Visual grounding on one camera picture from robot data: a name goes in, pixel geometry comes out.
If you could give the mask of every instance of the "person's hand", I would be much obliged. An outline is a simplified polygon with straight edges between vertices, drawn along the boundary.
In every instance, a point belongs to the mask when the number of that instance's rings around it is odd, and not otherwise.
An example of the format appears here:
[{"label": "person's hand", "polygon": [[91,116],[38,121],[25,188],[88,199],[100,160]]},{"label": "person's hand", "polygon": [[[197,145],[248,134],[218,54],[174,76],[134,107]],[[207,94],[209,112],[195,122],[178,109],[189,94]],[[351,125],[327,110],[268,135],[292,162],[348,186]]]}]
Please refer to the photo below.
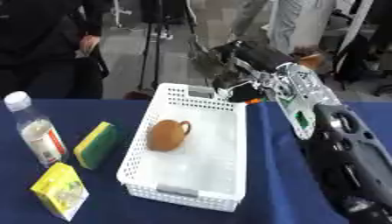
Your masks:
[{"label": "person's hand", "polygon": [[100,42],[101,38],[93,35],[84,36],[80,41],[80,50],[89,55],[96,45]]}]

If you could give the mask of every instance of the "teapot handle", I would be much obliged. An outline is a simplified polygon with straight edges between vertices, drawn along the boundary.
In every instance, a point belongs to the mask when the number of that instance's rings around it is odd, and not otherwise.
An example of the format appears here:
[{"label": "teapot handle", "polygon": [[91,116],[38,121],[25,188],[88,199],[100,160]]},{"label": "teapot handle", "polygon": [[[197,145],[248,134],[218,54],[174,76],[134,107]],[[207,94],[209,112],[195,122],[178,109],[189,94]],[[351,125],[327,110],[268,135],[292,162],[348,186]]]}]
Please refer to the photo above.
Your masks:
[{"label": "teapot handle", "polygon": [[186,129],[186,132],[184,133],[184,135],[187,136],[191,132],[192,125],[191,125],[190,122],[181,122],[179,125],[181,125],[181,126],[187,125],[188,126],[188,128]]}]

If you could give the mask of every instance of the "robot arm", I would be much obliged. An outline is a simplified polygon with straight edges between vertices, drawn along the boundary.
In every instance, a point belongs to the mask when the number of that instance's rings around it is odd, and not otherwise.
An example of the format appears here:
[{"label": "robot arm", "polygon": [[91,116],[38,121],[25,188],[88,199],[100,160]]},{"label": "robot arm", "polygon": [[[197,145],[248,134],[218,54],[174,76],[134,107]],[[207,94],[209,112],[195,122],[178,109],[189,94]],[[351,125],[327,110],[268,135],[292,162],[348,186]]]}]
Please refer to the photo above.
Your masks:
[{"label": "robot arm", "polygon": [[353,224],[392,223],[392,158],[374,132],[309,68],[241,41],[230,47],[217,50],[226,65],[213,82],[218,93],[231,102],[276,101],[335,211]]}]

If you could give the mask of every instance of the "plastic water bottle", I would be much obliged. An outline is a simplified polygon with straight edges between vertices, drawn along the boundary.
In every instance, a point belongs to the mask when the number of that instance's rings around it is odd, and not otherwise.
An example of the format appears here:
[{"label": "plastic water bottle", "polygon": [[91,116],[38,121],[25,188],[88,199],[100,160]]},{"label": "plastic water bottle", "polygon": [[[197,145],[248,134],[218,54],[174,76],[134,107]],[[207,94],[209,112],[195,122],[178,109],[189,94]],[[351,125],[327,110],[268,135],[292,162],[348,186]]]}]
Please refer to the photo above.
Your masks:
[{"label": "plastic water bottle", "polygon": [[4,103],[16,118],[20,136],[44,167],[65,162],[68,156],[66,146],[49,118],[34,109],[27,93],[11,93],[4,98]]}]

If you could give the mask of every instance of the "bottle cap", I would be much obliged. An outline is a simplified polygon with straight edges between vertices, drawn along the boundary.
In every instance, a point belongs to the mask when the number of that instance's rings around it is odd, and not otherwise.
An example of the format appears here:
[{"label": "bottle cap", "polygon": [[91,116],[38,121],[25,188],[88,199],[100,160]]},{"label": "bottle cap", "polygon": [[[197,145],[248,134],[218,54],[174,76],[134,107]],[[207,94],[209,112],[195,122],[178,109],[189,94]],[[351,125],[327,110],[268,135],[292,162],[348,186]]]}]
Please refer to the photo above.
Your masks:
[{"label": "bottle cap", "polygon": [[32,99],[26,92],[17,91],[5,96],[4,103],[9,111],[16,112],[30,107]]}]

